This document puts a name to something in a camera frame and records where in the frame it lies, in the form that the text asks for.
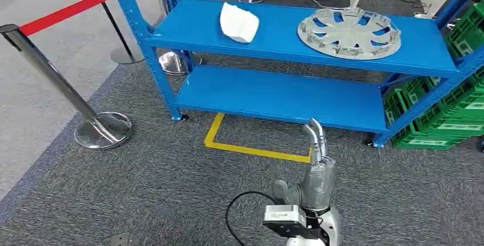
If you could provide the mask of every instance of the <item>metal bracket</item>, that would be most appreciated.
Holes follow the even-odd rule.
[[[138,242],[130,233],[121,233],[111,238],[111,246],[138,246]]]

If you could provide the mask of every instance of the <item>stacked crates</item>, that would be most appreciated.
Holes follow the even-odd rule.
[[[392,138],[399,148],[446,150],[470,136],[484,134],[484,88],[477,75],[472,76],[417,117]],[[418,78],[394,89],[385,99],[388,124],[402,115],[429,92],[438,79]]]
[[[473,4],[461,16],[445,42],[454,58],[472,54],[484,42],[484,0]]]
[[[445,37],[452,57],[473,53],[484,43],[483,30],[484,1],[472,5]],[[387,124],[392,124],[439,82],[439,78],[417,78],[389,91],[384,102]],[[480,135],[484,135],[484,67],[417,117],[391,141],[398,148],[446,150],[470,136]]]

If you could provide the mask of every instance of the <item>black cable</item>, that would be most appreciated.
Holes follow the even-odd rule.
[[[237,199],[239,199],[241,196],[249,195],[249,194],[252,194],[252,193],[255,194],[255,195],[265,196],[267,199],[271,200],[273,204],[276,204],[276,200],[273,197],[267,195],[266,193],[257,192],[257,191],[247,191],[247,192],[240,193],[239,195],[237,195],[236,197],[234,197],[234,199],[232,199],[232,201],[230,201],[230,203],[227,206],[227,209],[225,210],[225,224],[226,224],[227,229],[230,232],[230,234],[233,236],[233,238],[235,240],[237,240],[237,242],[241,246],[245,246],[245,244],[237,237],[237,235],[233,232],[232,228],[230,227],[230,223],[228,222],[228,212],[230,211],[230,208],[232,207],[233,203]]]

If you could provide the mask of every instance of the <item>chrome stanchion post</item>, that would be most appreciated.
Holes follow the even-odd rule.
[[[144,57],[142,56],[142,53],[139,50],[138,46],[130,49],[128,43],[126,43],[126,40],[124,40],[123,34],[121,33],[118,24],[116,24],[116,21],[114,20],[111,11],[107,7],[107,4],[105,2],[102,2],[101,5],[103,6],[104,12],[106,12],[107,18],[111,22],[114,31],[116,31],[119,40],[123,44],[123,47],[116,48],[111,52],[111,60],[119,64],[132,64],[144,60]]]
[[[158,0],[162,12],[167,15],[168,7],[163,0]],[[203,59],[194,52],[190,53],[190,59],[194,64],[201,64]],[[170,51],[158,58],[163,71],[168,75],[173,76],[184,76],[188,74],[188,65],[183,58],[181,58],[177,53]]]
[[[132,134],[132,124],[128,117],[116,112],[96,114],[17,25],[0,26],[0,34],[81,113],[83,120],[74,135],[80,145],[103,150],[115,147],[129,138]]]

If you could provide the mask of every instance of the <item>stanchion base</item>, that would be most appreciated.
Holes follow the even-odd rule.
[[[111,52],[111,60],[119,64],[132,64],[144,60],[143,54],[138,46],[132,45],[130,47],[133,58],[131,58],[124,47],[116,48]]]
[[[74,132],[75,140],[83,147],[93,150],[113,148],[126,141],[133,132],[130,119],[120,113],[103,112],[98,114],[99,121],[116,139],[107,139],[90,122],[83,120]]]
[[[192,52],[193,62],[201,64],[202,58],[197,53]],[[188,74],[186,64],[180,59],[180,56],[173,52],[167,52],[158,59],[163,71],[168,75],[185,76]]]

